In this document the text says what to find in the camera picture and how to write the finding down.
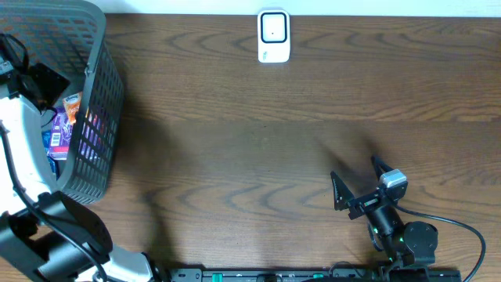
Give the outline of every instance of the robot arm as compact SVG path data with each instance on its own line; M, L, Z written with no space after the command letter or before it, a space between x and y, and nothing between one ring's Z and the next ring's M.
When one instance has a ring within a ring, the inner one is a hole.
M9 186L23 186L16 176L15 157L10 151L7 131L0 125L2 154L5 159ZM101 219L60 191L40 193L37 201L21 192L30 207L0 217L0 255L33 281L101 280L99 263L112 281L168 281L164 272L154 266L144 254L126 251L112 244ZM54 231L32 240L37 226L46 224Z
M18 178L23 187L29 187L27 197L35 202L38 195L58 190L41 141L40 111L24 96L11 99L7 85L0 85L0 123L10 140ZM0 205L11 214L25 208L12 186L5 156L0 154Z

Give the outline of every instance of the wood grain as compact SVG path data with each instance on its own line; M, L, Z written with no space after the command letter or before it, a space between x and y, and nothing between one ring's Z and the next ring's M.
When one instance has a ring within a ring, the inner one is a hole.
M166 266L374 264L329 172L366 193L377 153L409 177L402 206L485 235L474 280L499 280L501 20L295 16L290 61L263 65L253 16L107 18L127 100L92 210L115 243ZM478 239L433 224L435 266L465 277Z

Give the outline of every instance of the wall outlet device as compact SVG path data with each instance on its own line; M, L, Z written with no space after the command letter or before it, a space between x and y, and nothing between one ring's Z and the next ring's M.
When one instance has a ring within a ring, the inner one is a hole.
M283 10L265 10L258 15L258 60L283 63L290 56L290 19Z

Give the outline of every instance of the laundry basket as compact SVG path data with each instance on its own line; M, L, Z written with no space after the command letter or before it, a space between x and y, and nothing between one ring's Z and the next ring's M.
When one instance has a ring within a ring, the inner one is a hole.
M75 0L0 0L0 6L0 32L24 43L31 64L44 63L83 88L57 182L82 204L99 200L106 192L124 103L124 87L104 42L103 12Z

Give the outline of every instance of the wire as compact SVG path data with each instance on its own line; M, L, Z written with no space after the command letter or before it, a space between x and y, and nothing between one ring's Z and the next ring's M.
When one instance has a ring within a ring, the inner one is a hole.
M329 277L332 277L333 276L333 271L340 265L340 264L345 264L345 265L349 265L356 273L357 275L362 278L362 274L360 274L360 272L355 268L355 266L353 266L353 264L351 264L351 262L346 262L346 261L341 261L341 262L336 262L334 263L333 266L330 267L329 269Z
M49 123L53 122L54 119L57 117L57 110L55 107L47 107L47 110L50 110L50 111L53 111L54 112L54 115L51 117L50 121L47 121L46 124L42 125L42 127L44 128L46 125L48 125Z
M52 224L52 222L47 218L46 214L43 211L39 211L37 208L33 206L32 203L26 198L26 195L23 192L23 187L19 179L17 178L16 169L14 168L13 156L10 151L9 141L7 140L7 131L3 127L2 123L0 123L0 136L2 137L3 150L5 153L5 159L7 160L7 167L9 169L9 175L11 180L13 181L13 189L22 200L22 202L26 205L26 208L30 213L37 217L38 220L43 222L46 226L50 227L52 230L56 231L61 237L70 242L76 249L81 251L97 268L99 271L99 275L103 282L107 282L108 276L106 275L106 271L101 266L101 264L94 258L89 250L84 248L81 244L75 241L70 235L68 235L64 230L60 229L58 226Z
M473 228L473 227L471 227L471 226L469 226L467 224L464 224L462 222L458 222L456 220L447 219L447 218L443 218L443 217L436 216L436 215L427 215L427 214L420 213L420 212L417 212L417 211L411 211L411 210L408 210L406 208L400 207L394 201L390 201L390 202L393 204L393 206L396 209L398 209L401 212L405 212L405 213L410 214L410 215L420 216L420 217L423 217L425 219L434 219L434 220L438 220L438 221L442 221L442 222L451 223L451 224L453 224L455 226L463 227L463 228L465 228L465 229L473 232L475 235L477 235L477 237L478 237L478 239L480 239L480 243L482 245L482 249L481 249L481 252L480 252L480 257L478 258L478 261L477 261L477 264L475 265L475 267L471 270L470 274L468 274L468 276L464 279L463 282L468 282L468 281L471 280L471 278L473 278L473 276L475 275L475 273L477 273L478 269L480 268L481 264L484 261L485 249L486 249L485 239L482 236L482 234L480 232L478 232L478 230L476 230L475 228Z
M370 241L373 243L373 246L376 249L376 251L383 251L383 248L380 247L379 244L377 244L376 238L374 238L373 227L370 225L369 222L367 223L367 230L369 231Z

